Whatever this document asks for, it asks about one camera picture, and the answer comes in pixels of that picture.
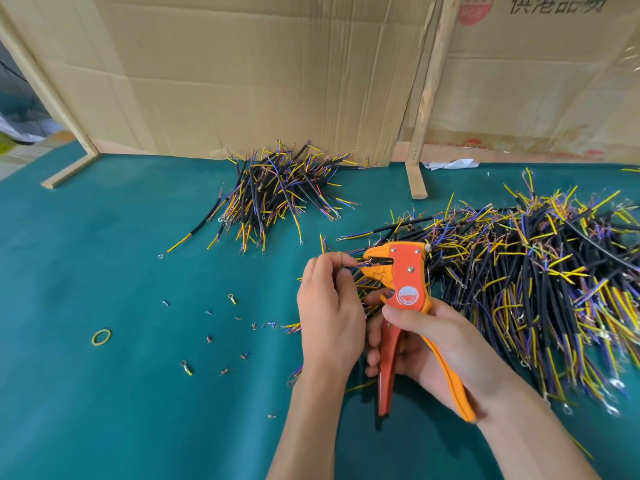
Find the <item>pile of cables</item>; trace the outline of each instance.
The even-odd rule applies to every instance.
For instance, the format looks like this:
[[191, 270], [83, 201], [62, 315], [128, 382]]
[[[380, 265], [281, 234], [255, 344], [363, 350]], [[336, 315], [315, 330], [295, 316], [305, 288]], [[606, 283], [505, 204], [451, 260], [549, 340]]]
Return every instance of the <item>pile of cables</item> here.
[[240, 241], [240, 250], [245, 253], [249, 242], [266, 249], [267, 234], [278, 220], [291, 214], [298, 229], [300, 246], [302, 230], [298, 222], [298, 214], [305, 213], [311, 205], [324, 214], [329, 220], [340, 219], [343, 205], [353, 208], [354, 202], [341, 199], [324, 191], [332, 183], [338, 171], [361, 170], [374, 168], [377, 165], [359, 166], [348, 160], [350, 153], [329, 157], [306, 142], [294, 153], [280, 141], [277, 150], [268, 153], [265, 149], [255, 151], [251, 158], [240, 156], [229, 157], [236, 166], [237, 180], [231, 192], [223, 195], [222, 190], [211, 210], [181, 241], [172, 246], [170, 253], [180, 244], [194, 236], [202, 227], [210, 223], [218, 211], [223, 210], [218, 221], [221, 223], [218, 232], [207, 249], [218, 242], [223, 233], [228, 233], [236, 225], [236, 241]]
[[[547, 401], [572, 413], [569, 389], [611, 405], [625, 394], [625, 364], [640, 367], [640, 223], [636, 205], [609, 197], [582, 203], [577, 187], [551, 196], [505, 188], [515, 206], [449, 206], [434, 216], [402, 216], [391, 224], [338, 238], [378, 235], [431, 245], [425, 262], [429, 293], [473, 323], [494, 350]], [[366, 248], [350, 251], [361, 256]], [[361, 297], [380, 287], [354, 270]], [[379, 306], [368, 308], [367, 316]]]

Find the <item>forearm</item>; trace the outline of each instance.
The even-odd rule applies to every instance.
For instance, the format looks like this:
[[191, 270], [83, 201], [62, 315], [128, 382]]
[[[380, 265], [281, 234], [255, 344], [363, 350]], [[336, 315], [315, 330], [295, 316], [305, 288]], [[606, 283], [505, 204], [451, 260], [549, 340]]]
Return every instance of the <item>forearm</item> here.
[[591, 468], [548, 405], [517, 384], [478, 423], [506, 480], [592, 480]]
[[335, 436], [345, 380], [305, 370], [291, 405], [268, 480], [332, 479]]

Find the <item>left hand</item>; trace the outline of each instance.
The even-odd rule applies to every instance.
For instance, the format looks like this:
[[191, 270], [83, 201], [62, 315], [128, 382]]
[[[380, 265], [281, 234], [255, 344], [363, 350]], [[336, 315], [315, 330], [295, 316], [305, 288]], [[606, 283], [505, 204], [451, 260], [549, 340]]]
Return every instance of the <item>left hand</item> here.
[[304, 370], [347, 380], [365, 340], [364, 308], [350, 270], [358, 262], [345, 253], [312, 258], [302, 275], [298, 310]]

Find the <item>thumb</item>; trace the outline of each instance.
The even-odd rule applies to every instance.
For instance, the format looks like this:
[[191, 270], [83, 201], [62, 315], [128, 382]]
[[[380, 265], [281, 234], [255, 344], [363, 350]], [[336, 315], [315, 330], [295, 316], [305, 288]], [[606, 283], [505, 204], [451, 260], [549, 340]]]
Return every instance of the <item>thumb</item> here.
[[353, 281], [351, 271], [345, 267], [335, 275], [335, 290], [338, 292], [340, 303], [345, 303], [345, 301], [353, 298], [360, 301], [358, 298], [358, 289], [356, 288], [356, 283]]
[[401, 310], [390, 305], [382, 307], [382, 315], [396, 327], [418, 333], [436, 343], [447, 342], [456, 327], [455, 323], [443, 317], [427, 315], [416, 310]]

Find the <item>orange wire stripper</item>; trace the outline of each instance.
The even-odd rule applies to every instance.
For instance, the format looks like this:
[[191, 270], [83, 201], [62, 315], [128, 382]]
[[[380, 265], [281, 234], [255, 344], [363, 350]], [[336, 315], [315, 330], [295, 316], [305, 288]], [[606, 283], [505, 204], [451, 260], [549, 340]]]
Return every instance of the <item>orange wire stripper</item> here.
[[[425, 246], [420, 242], [397, 241], [368, 249], [364, 253], [364, 259], [393, 260], [393, 264], [373, 264], [362, 267], [360, 270], [365, 276], [380, 281], [384, 286], [395, 291], [391, 298], [382, 297], [386, 304], [404, 310], [418, 310], [427, 314], [431, 309], [431, 300], [424, 281], [424, 259], [428, 246], [428, 244]], [[383, 320], [380, 372], [378, 373], [379, 416], [384, 416], [391, 411], [391, 396], [396, 375], [394, 366], [401, 332], [400, 328]], [[469, 404], [467, 391], [462, 380], [446, 363], [438, 347], [426, 337], [422, 337], [422, 339], [436, 356], [445, 373], [460, 416], [465, 421], [475, 421], [476, 413]]]

